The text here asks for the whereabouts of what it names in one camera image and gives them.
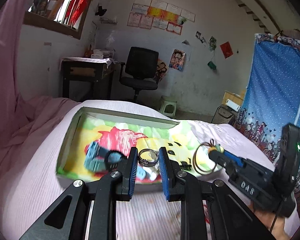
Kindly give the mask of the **person's right hand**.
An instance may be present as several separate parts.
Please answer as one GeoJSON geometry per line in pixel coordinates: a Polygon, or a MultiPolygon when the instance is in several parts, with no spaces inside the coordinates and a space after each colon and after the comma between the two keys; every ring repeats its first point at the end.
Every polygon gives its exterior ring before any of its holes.
{"type": "MultiPolygon", "coordinates": [[[[266,211],[262,211],[262,210],[257,210],[254,207],[254,203],[250,202],[249,205],[249,209],[251,211],[253,211],[253,213],[255,214],[255,216],[264,224],[264,226],[267,227],[268,230],[271,229],[271,226],[274,222],[275,219],[275,214],[274,213],[269,213],[266,211]]],[[[276,221],[273,225],[271,234],[277,239],[286,239],[289,240],[290,237],[286,234],[285,230],[285,219],[282,217],[277,217],[276,221]]]]}

